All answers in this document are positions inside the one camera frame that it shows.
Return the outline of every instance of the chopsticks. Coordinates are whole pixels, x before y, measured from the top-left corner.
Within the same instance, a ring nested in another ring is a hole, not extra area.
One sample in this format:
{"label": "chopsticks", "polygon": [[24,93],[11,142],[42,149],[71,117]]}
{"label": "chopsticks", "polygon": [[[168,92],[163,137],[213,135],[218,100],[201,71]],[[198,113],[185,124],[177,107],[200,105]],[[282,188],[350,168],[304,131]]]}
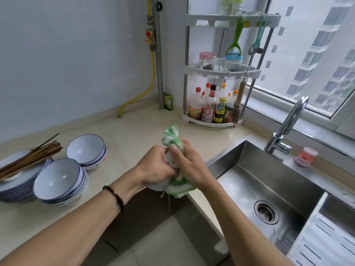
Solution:
{"label": "chopsticks", "polygon": [[27,169],[43,160],[48,159],[49,157],[59,153],[63,147],[61,147],[60,143],[54,140],[53,142],[48,143],[53,138],[55,138],[59,133],[55,136],[48,139],[46,142],[42,143],[27,155],[22,158],[11,162],[10,164],[0,168],[0,181],[7,179],[15,174],[18,174],[20,171]]}

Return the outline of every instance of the sink drain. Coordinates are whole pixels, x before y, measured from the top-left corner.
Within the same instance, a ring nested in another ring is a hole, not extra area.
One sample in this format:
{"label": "sink drain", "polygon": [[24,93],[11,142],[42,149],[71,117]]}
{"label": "sink drain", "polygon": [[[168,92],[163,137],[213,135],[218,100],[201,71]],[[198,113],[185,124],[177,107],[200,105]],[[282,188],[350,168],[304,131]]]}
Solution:
{"label": "sink drain", "polygon": [[254,205],[255,214],[258,218],[269,225],[279,222],[279,213],[276,208],[267,201],[257,201]]}

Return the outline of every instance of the corner shelf rack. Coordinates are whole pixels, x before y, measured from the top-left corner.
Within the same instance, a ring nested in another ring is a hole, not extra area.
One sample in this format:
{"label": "corner shelf rack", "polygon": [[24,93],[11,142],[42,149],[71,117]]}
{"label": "corner shelf rack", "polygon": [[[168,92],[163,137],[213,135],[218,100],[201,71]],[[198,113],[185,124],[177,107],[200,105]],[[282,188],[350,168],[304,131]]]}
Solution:
{"label": "corner shelf rack", "polygon": [[[213,78],[213,79],[215,79],[215,82],[216,82],[217,79],[224,79],[224,80],[226,80],[226,79],[240,79],[240,78],[243,78],[244,76],[247,75],[248,78],[252,79],[252,82],[251,82],[246,100],[244,102],[244,106],[241,111],[240,121],[237,124],[237,125],[241,125],[242,116],[244,114],[246,104],[249,100],[249,96],[250,96],[253,86],[255,84],[255,80],[260,77],[261,63],[264,59],[265,52],[266,52],[267,47],[269,45],[274,28],[278,27],[280,24],[281,15],[268,14],[268,16],[267,16],[267,25],[266,26],[270,28],[270,31],[269,31],[268,37],[266,39],[264,49],[262,50],[258,66],[256,68],[242,64],[241,71],[237,71],[237,72],[224,71],[224,69],[221,69],[220,67],[217,67],[217,68],[215,67],[215,70],[210,71],[210,70],[200,69],[199,67],[194,66],[194,65],[189,65],[190,27],[192,27],[192,26],[206,26],[206,27],[212,27],[212,28],[215,28],[215,27],[224,28],[223,34],[222,34],[222,39],[221,39],[221,45],[220,45],[220,49],[219,49],[219,56],[218,56],[220,58],[221,54],[222,54],[225,28],[235,28],[236,24],[237,24],[237,20],[241,16],[194,15],[194,14],[190,14],[190,5],[191,5],[191,0],[187,0],[184,104],[183,104],[184,114],[182,116],[182,119],[186,122],[193,122],[198,125],[212,127],[212,128],[225,128],[225,127],[231,127],[231,126],[235,127],[236,125],[234,125],[233,123],[207,123],[207,122],[195,120],[195,119],[189,117],[189,111],[187,108],[187,79],[188,79],[187,76],[191,75],[191,76],[202,76],[202,77],[206,77],[206,78]],[[244,28],[250,28],[250,27],[259,27],[260,22],[262,21],[262,17],[265,15],[265,13],[252,14],[251,12],[250,13],[245,12],[242,15],[245,17]]]}

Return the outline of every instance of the hand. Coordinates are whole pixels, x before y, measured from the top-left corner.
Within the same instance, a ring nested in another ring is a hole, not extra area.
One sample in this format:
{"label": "hand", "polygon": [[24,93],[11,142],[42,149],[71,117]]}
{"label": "hand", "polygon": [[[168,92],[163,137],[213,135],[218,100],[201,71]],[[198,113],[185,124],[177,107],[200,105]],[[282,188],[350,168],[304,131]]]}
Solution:
{"label": "hand", "polygon": [[192,147],[191,143],[181,138],[180,140],[184,145],[185,156],[175,144],[172,144],[169,147],[169,151],[178,163],[180,171],[187,181],[194,187],[203,191],[203,189],[211,183],[211,181],[214,181],[215,178],[203,162],[201,156]]}
{"label": "hand", "polygon": [[141,181],[144,186],[158,183],[167,177],[177,177],[179,175],[165,161],[165,152],[166,148],[155,145],[136,165],[136,168],[142,173]]}

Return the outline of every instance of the faucet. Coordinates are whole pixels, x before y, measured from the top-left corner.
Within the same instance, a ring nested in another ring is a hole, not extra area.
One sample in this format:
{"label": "faucet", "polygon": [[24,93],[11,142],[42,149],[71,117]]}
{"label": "faucet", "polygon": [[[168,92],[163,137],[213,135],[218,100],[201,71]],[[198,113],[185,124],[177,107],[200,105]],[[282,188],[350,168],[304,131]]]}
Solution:
{"label": "faucet", "polygon": [[265,152],[269,154],[273,154],[274,150],[277,149],[286,155],[290,154],[292,147],[285,143],[282,143],[281,140],[284,134],[287,135],[292,130],[293,126],[296,124],[297,120],[299,119],[301,113],[306,108],[308,101],[309,101],[309,97],[306,96],[300,98],[296,102],[295,106],[292,108],[291,112],[285,119],[284,123],[282,123],[281,127],[276,133],[273,133],[273,137],[266,144],[264,148]]}

